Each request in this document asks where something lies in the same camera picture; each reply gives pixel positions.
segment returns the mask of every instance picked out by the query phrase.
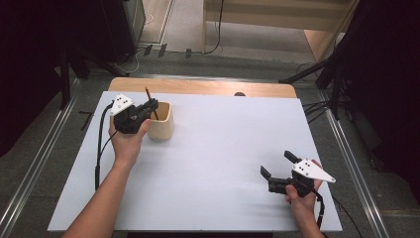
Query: floor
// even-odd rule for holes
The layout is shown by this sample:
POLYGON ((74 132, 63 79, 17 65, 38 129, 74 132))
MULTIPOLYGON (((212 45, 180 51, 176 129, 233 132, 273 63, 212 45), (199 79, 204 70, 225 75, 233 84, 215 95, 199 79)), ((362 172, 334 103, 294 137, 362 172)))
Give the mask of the floor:
MULTIPOLYGON (((201 1, 173 1, 161 38, 161 42, 167 44, 167 50, 199 51, 201 40, 197 41, 196 38, 201 38, 201 26, 196 20, 192 21, 195 17, 198 19, 199 16, 185 14, 185 12, 191 12, 187 10, 187 7, 199 12, 200 6, 197 2, 201 1)), ((126 71, 132 71, 130 76, 159 74, 188 76, 193 79, 205 77, 277 83, 279 79, 293 76, 314 61, 303 32, 300 30, 247 28, 247 26, 234 24, 222 24, 221 29, 221 47, 212 56, 192 56, 187 59, 185 54, 166 53, 164 57, 159 57, 158 52, 152 51, 150 55, 144 57, 140 52, 118 66, 126 71), (245 34, 246 37, 238 38, 240 34, 245 34), (271 38, 273 34, 278 34, 274 40, 271 38)), ((212 49, 217 39, 214 23, 207 22, 207 30, 207 49, 212 49)), ((156 44, 155 49, 159 49, 159 44, 156 44)), ((0 209, 7 215, 10 211, 6 208, 14 207, 16 208, 14 213, 19 214, 15 217, 16 220, 7 220, 5 218, 10 218, 9 216, 2 216, 0 237, 59 237, 61 235, 48 232, 47 227, 84 137, 85 129, 82 127, 87 115, 83 112, 94 111, 102 91, 107 90, 114 77, 94 64, 90 63, 89 66, 91 68, 89 79, 77 79, 72 87, 73 101, 69 104, 68 110, 58 111, 60 98, 58 95, 28 128, 12 151, 0 159, 0 209), (56 119, 63 119, 65 123, 57 128, 57 134, 54 137, 50 135, 54 144, 47 148, 43 141, 49 136, 49 129, 56 124, 54 123, 56 119), (44 160, 40 159, 39 151, 46 155, 44 160), (31 167, 32 162, 38 170, 31 167), (24 187, 24 190, 28 190, 29 193, 22 195, 17 191, 22 190, 21 182, 26 179, 27 171, 35 171, 36 179, 34 183, 24 187), (16 195, 21 195, 20 199, 13 199, 16 195)), ((323 96, 331 94, 329 90, 320 91, 315 87, 316 78, 316 74, 311 74, 293 83, 302 104, 318 102, 323 100, 323 96)), ((315 115, 314 113, 308 116, 308 120, 315 115)), ((337 130, 333 130, 335 124, 332 123, 329 112, 321 114, 309 125, 326 170, 334 173, 336 179, 340 181, 331 186, 331 191, 342 204, 337 204, 336 208, 344 230, 328 233, 328 236, 358 237, 356 227, 361 230, 362 237, 419 236, 420 207, 409 187, 396 174, 379 173, 370 166, 364 142, 345 111, 340 109, 339 126, 345 133, 345 141, 367 185, 367 193, 358 189, 358 178, 355 178, 352 170, 349 170, 351 166, 343 155, 346 148, 339 143, 337 130), (383 225, 386 231, 384 236, 375 233, 374 222, 369 219, 368 210, 362 200, 366 194, 380 211, 379 218, 382 224, 378 225, 383 225), (344 208, 350 213, 357 226, 353 224, 344 208)), ((125 236, 124 232, 117 232, 114 235, 114 237, 125 236)), ((300 235, 296 232, 276 233, 273 237, 300 237, 300 235)))

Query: pen holder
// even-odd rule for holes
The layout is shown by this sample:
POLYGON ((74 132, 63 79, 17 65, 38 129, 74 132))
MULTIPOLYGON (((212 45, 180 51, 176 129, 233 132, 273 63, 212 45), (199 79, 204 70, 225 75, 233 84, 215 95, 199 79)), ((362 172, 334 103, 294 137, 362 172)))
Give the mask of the pen holder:
POLYGON ((168 140, 173 134, 173 114, 172 106, 168 102, 159 102, 157 108, 157 117, 152 113, 152 125, 148 135, 154 141, 168 140))

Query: white board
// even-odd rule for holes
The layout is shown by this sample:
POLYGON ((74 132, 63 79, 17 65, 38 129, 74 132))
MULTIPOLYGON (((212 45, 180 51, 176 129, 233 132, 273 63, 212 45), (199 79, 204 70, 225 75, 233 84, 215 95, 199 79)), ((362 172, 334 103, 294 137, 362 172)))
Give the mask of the white board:
MULTIPOLYGON (((145 93, 123 94, 138 106, 145 93)), ((56 206, 49 231, 66 230, 94 193, 99 121, 117 92, 104 92, 56 206)), ((297 230, 282 194, 268 192, 260 166, 273 177, 291 176, 285 150, 319 160, 299 99, 153 94, 172 104, 170 140, 145 137, 133 168, 116 230, 289 231, 297 230)), ((103 143, 109 138, 109 113, 103 143)), ((101 161, 101 180, 113 163, 111 143, 101 161)), ((328 185, 323 231, 341 231, 328 185)))

